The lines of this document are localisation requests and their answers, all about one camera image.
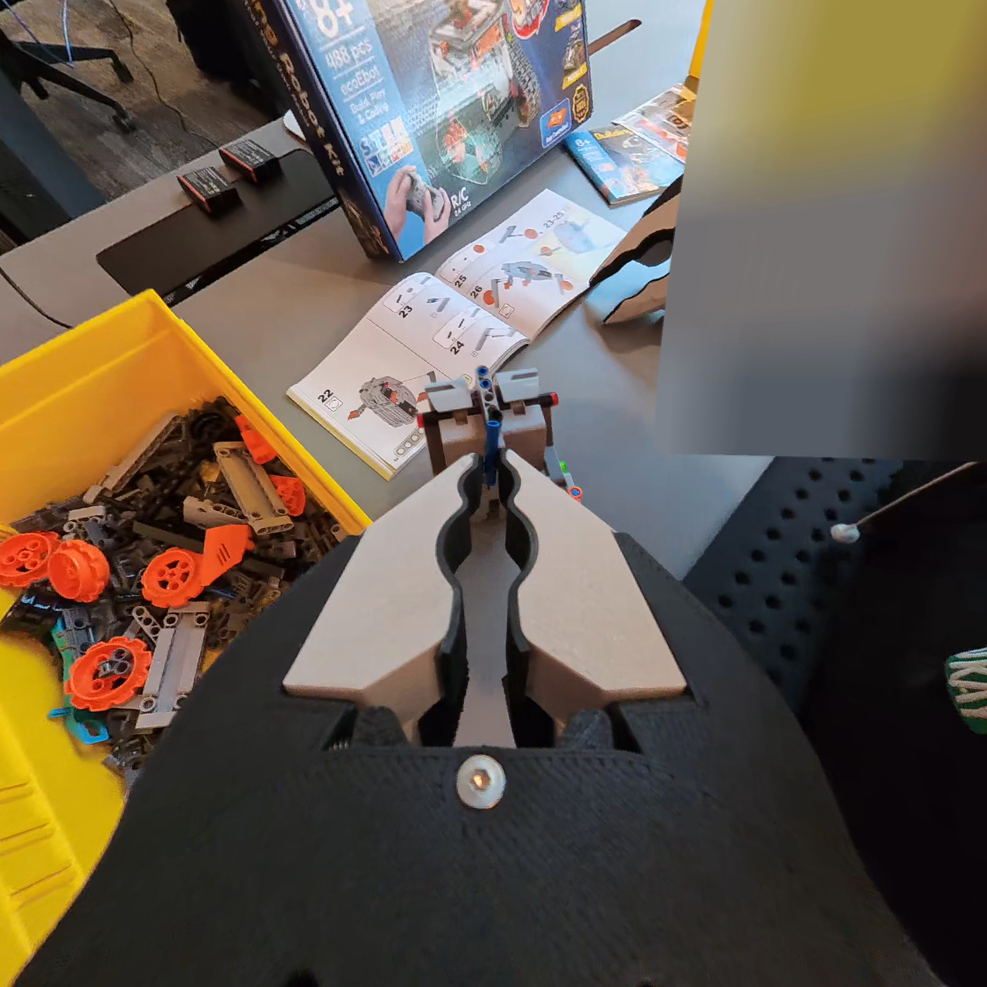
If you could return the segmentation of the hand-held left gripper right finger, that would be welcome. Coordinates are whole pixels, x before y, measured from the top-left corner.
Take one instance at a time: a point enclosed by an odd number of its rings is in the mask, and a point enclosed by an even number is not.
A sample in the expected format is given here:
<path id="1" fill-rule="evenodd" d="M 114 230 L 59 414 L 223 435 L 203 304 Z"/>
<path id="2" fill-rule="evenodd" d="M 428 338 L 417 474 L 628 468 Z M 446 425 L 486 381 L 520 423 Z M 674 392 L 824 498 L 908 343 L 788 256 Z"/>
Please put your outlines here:
<path id="1" fill-rule="evenodd" d="M 504 451 L 507 598 L 503 679 L 517 744 L 553 744 L 581 712 L 679 699 L 687 680 L 617 533 L 519 453 Z"/>

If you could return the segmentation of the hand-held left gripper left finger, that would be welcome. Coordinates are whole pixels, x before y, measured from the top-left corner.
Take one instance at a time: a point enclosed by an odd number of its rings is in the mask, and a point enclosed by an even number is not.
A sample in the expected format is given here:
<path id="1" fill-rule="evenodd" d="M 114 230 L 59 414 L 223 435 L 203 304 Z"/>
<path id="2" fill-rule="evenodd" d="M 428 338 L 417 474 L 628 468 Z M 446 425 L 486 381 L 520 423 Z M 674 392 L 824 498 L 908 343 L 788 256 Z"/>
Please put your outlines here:
<path id="1" fill-rule="evenodd" d="M 413 743 L 450 744 L 468 685 L 456 572 L 478 504 L 470 452 L 370 525 L 283 678 L 287 692 L 386 707 Z"/>

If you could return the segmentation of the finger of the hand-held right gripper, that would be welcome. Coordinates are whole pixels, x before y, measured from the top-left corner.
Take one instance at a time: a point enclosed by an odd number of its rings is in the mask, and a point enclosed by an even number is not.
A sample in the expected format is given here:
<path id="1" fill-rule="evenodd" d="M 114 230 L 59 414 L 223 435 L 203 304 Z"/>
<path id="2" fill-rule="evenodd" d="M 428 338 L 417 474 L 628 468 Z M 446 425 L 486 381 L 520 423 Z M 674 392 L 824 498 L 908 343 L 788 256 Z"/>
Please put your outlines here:
<path id="1" fill-rule="evenodd" d="M 600 283 L 600 321 L 617 325 L 660 312 L 668 293 L 671 262 L 631 260 Z"/>
<path id="2" fill-rule="evenodd" d="M 654 245 L 673 242 L 681 190 L 683 176 L 678 176 L 648 205 L 641 218 L 598 266 L 589 279 L 591 287 L 610 278 L 627 263 L 640 260 Z"/>

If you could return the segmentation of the grey partly built robot model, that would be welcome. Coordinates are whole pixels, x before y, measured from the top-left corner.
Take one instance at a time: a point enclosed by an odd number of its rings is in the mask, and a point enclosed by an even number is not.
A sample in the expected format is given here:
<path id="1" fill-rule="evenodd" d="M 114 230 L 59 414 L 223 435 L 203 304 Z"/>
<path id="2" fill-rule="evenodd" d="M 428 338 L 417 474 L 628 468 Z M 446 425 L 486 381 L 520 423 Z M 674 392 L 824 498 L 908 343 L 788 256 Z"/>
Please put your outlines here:
<path id="1" fill-rule="evenodd" d="M 484 460 L 484 406 L 493 404 L 502 412 L 500 451 L 516 452 L 580 501 L 583 490 L 553 446 L 551 411 L 558 403 L 556 392 L 542 388 L 534 367 L 492 373 L 486 365 L 478 365 L 471 378 L 426 384 L 417 400 L 417 423 L 433 474 L 468 453 Z M 489 492 L 483 478 L 480 490 L 485 517 L 497 517 L 502 506 L 498 486 Z"/>

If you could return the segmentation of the pile of building pieces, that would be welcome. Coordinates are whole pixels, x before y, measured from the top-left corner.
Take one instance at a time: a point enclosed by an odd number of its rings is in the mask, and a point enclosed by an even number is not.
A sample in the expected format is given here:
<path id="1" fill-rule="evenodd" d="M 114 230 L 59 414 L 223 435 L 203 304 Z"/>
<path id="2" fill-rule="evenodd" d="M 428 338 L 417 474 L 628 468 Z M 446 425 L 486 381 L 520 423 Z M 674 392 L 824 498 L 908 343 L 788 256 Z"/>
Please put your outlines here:
<path id="1" fill-rule="evenodd" d="M 169 547 L 202 553 L 207 528 L 248 524 L 213 448 L 220 440 L 243 441 L 236 414 L 243 413 L 222 397 L 183 414 L 167 412 L 92 487 L 12 524 L 12 535 L 53 532 L 60 540 L 86 540 L 107 556 L 109 582 L 89 602 L 61 596 L 48 578 L 27 587 L 2 586 L 14 596 L 2 632 L 34 638 L 47 648 L 62 687 L 48 717 L 62 722 L 77 743 L 104 747 L 103 764 L 126 788 L 220 653 L 348 537 L 303 482 L 305 508 L 291 517 L 292 528 L 254 532 L 242 561 L 189 603 L 160 608 L 143 598 L 141 576 L 157 553 Z M 261 466 L 268 475 L 302 480 L 281 455 Z M 94 643 L 119 635 L 137 638 L 151 650 L 143 686 L 119 707 L 75 708 L 66 694 L 70 666 Z"/>

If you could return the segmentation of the yellow parts bin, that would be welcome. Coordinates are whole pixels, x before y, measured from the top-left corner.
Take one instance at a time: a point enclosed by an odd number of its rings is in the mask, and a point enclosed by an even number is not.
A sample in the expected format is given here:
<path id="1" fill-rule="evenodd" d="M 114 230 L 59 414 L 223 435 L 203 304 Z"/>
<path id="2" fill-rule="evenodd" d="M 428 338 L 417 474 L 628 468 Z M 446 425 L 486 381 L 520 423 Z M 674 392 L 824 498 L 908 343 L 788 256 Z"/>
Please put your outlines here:
<path id="1" fill-rule="evenodd" d="M 167 411 L 228 398 L 350 534 L 368 514 L 194 330 L 144 291 L 6 363 L 2 538 L 83 492 Z M 1 643 L 1 982 L 12 984 L 90 876 L 124 804 L 106 749 L 48 717 L 62 688 L 36 639 Z"/>

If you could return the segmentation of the black desk mat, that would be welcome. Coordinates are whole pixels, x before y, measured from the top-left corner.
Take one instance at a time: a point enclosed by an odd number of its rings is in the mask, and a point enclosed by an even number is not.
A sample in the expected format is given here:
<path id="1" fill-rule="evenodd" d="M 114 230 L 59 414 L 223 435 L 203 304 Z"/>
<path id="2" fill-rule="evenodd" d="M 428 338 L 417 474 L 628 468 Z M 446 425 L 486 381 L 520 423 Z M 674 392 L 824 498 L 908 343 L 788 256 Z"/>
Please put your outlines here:
<path id="1" fill-rule="evenodd" d="M 167 304 L 247 264 L 338 208 L 315 157 L 295 150 L 261 185 L 237 178 L 238 203 L 216 217 L 196 204 L 135 231 L 95 260 L 129 294 L 154 290 Z"/>

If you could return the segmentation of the blue cover manual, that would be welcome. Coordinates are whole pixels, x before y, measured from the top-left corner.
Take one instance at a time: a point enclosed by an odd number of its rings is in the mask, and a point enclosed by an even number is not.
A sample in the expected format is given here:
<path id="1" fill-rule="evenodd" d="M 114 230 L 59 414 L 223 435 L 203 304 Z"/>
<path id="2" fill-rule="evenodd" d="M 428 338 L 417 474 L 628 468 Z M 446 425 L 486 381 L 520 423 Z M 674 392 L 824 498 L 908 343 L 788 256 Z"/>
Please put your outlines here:
<path id="1" fill-rule="evenodd" d="M 609 205 L 658 195 L 677 176 L 675 161 L 626 126 L 574 130 L 563 144 Z"/>

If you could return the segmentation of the sticker sheet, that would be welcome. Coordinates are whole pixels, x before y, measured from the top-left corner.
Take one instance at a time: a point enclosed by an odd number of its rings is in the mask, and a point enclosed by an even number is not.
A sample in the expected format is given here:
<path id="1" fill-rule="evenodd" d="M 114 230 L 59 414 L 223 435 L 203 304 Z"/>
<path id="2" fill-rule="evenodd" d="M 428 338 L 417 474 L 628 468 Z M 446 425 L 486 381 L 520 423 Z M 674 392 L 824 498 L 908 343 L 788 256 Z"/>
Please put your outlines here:
<path id="1" fill-rule="evenodd" d="M 694 110 L 695 92 L 680 82 L 612 122 L 685 163 Z"/>

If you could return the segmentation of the orange curved panel piece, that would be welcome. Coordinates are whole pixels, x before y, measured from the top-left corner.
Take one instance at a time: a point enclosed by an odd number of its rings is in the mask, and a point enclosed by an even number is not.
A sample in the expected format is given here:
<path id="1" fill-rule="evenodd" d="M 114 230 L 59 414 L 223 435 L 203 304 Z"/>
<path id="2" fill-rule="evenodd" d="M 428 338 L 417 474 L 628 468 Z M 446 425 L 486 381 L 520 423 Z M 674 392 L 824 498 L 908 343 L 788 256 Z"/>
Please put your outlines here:
<path id="1" fill-rule="evenodd" d="M 243 560 L 252 548 L 254 531 L 249 524 L 228 524 L 205 529 L 197 576 L 202 586 L 213 584 Z"/>

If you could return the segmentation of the orange toothed wheel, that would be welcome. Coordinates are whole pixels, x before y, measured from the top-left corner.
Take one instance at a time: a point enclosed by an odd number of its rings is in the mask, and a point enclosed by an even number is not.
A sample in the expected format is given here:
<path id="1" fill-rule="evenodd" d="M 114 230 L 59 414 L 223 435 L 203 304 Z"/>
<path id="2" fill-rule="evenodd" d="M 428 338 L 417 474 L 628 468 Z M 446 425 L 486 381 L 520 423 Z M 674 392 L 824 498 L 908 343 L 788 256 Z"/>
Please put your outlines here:
<path id="1" fill-rule="evenodd" d="M 47 564 L 53 589 L 68 600 L 96 600 L 109 575 L 109 562 L 102 549 L 77 538 L 61 540 Z"/>
<path id="2" fill-rule="evenodd" d="M 111 636 L 94 643 L 69 668 L 66 694 L 75 708 L 104 712 L 139 693 L 153 662 L 140 639 Z"/>
<path id="3" fill-rule="evenodd" d="M 200 552 L 178 546 L 157 553 L 141 576 L 143 598 L 160 608 L 186 606 L 203 591 L 202 560 Z"/>
<path id="4" fill-rule="evenodd" d="M 28 532 L 7 538 L 1 544 L 1 585 L 25 588 L 46 580 L 50 558 L 59 546 L 60 537 L 53 532 Z"/>

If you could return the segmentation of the blue robot kit box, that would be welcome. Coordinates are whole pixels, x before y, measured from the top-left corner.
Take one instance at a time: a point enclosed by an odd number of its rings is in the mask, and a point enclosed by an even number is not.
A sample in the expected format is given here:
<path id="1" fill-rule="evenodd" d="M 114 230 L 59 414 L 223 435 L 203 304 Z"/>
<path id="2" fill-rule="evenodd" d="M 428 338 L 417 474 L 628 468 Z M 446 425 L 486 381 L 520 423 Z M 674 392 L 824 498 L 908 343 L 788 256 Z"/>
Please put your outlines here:
<path id="1" fill-rule="evenodd" d="M 365 255 L 402 263 L 591 116 L 585 2 L 241 2 Z"/>

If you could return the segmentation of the open instruction booklet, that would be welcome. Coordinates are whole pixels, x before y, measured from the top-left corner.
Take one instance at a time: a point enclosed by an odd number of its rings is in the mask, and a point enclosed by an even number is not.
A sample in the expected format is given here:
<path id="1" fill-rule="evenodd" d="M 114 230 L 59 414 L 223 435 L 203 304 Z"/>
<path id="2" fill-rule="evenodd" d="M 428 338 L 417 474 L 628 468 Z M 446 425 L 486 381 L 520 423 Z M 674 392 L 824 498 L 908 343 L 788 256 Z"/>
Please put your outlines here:
<path id="1" fill-rule="evenodd" d="M 384 479 L 424 445 L 428 384 L 496 372 L 587 289 L 623 239 L 613 222 L 540 191 L 436 274 L 390 287 L 289 398 Z"/>

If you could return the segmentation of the person's black hoodie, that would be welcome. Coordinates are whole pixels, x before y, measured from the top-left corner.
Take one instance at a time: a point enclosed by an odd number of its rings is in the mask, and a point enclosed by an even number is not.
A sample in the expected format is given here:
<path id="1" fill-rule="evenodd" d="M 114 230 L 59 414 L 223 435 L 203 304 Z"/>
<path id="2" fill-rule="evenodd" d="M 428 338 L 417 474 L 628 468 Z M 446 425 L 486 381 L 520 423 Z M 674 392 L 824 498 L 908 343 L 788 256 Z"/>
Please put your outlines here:
<path id="1" fill-rule="evenodd" d="M 859 855 L 946 984 L 986 984 L 985 462 L 908 461 L 804 709 Z"/>

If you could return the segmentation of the black office chair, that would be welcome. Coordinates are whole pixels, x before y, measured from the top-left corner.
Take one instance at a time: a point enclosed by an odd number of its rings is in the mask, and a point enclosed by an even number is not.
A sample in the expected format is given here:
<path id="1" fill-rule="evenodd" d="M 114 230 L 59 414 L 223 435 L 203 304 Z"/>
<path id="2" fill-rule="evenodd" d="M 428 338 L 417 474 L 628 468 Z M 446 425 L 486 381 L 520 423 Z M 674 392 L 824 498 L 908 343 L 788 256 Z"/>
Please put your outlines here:
<path id="1" fill-rule="evenodd" d="M 137 121 L 131 112 L 114 96 L 95 88 L 79 77 L 77 67 L 86 63 L 108 62 L 116 78 L 123 84 L 131 84 L 134 78 L 129 67 L 111 47 L 75 44 L 70 39 L 70 2 L 59 2 L 57 23 L 61 42 L 42 42 L 32 31 L 28 23 L 16 12 L 19 1 L 2 1 L 2 10 L 8 11 L 16 24 L 28 35 L 27 39 L 14 39 L 5 29 L 1 30 L 1 68 L 7 81 L 20 95 L 27 86 L 40 99 L 47 99 L 47 85 L 59 86 L 93 103 L 107 108 L 115 126 L 123 133 L 134 133 Z"/>

